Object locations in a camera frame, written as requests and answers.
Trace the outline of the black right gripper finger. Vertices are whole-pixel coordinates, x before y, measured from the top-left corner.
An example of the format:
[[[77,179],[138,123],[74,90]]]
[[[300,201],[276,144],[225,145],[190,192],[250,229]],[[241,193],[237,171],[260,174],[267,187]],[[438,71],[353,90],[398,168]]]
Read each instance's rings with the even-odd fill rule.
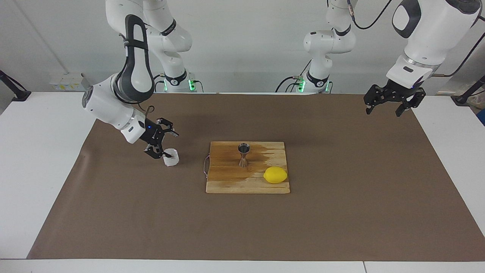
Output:
[[[163,157],[173,158],[171,154],[163,150],[162,141],[151,141],[148,142],[147,147],[144,152],[152,157],[153,159],[161,159]]]
[[[174,136],[175,138],[178,138],[180,135],[174,130],[173,128],[173,123],[169,120],[166,120],[164,118],[159,118],[156,120],[156,124],[160,126],[159,131],[163,134],[170,134]]]

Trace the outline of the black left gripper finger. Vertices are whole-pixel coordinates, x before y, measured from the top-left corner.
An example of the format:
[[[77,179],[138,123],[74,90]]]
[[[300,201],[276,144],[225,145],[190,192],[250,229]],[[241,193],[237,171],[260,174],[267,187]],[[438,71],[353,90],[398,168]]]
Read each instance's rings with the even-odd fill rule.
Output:
[[[371,112],[374,110],[374,107],[377,105],[383,104],[386,102],[386,98],[384,96],[385,88],[379,87],[378,85],[372,85],[367,93],[364,95],[363,100],[366,104],[366,114],[370,115]]]
[[[405,95],[400,97],[401,105],[396,109],[395,114],[396,116],[402,116],[405,111],[408,111],[411,108],[417,108],[424,97],[426,96],[426,92],[423,88],[418,88],[414,93],[411,95]]]

